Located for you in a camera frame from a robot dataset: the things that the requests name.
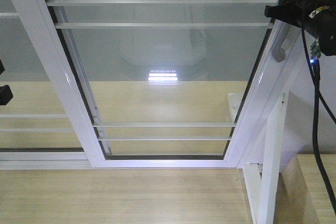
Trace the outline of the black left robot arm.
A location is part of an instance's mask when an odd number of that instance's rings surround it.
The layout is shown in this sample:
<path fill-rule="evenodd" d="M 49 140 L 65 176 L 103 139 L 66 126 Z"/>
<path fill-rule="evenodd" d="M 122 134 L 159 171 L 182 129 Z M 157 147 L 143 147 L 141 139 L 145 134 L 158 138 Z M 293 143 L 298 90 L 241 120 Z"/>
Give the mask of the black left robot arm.
<path fill-rule="evenodd" d="M 324 55 L 335 55 L 335 0 L 283 0 L 266 6 L 265 16 L 303 27 L 319 40 Z"/>

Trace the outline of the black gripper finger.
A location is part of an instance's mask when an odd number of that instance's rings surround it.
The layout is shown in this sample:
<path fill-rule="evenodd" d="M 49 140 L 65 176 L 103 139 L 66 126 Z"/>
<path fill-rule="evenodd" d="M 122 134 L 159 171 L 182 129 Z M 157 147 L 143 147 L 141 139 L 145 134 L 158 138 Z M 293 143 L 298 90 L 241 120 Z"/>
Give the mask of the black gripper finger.
<path fill-rule="evenodd" d="M 2 61 L 0 60 L 0 74 L 2 74 L 5 71 L 4 65 Z"/>
<path fill-rule="evenodd" d="M 1 86 L 0 88 L 0 105 L 7 105 L 13 98 L 13 93 L 9 85 Z"/>

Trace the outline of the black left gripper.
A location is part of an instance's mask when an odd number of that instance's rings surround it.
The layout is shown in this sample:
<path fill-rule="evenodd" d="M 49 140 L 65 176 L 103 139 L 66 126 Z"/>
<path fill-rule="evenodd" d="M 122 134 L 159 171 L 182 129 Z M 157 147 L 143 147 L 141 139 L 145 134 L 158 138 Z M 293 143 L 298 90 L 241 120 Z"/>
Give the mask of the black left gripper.
<path fill-rule="evenodd" d="M 301 28 L 304 5 L 305 0 L 282 0 L 277 6 L 266 5 L 264 14 Z M 313 33 L 335 32 L 335 0 L 307 0 L 305 11 Z"/>

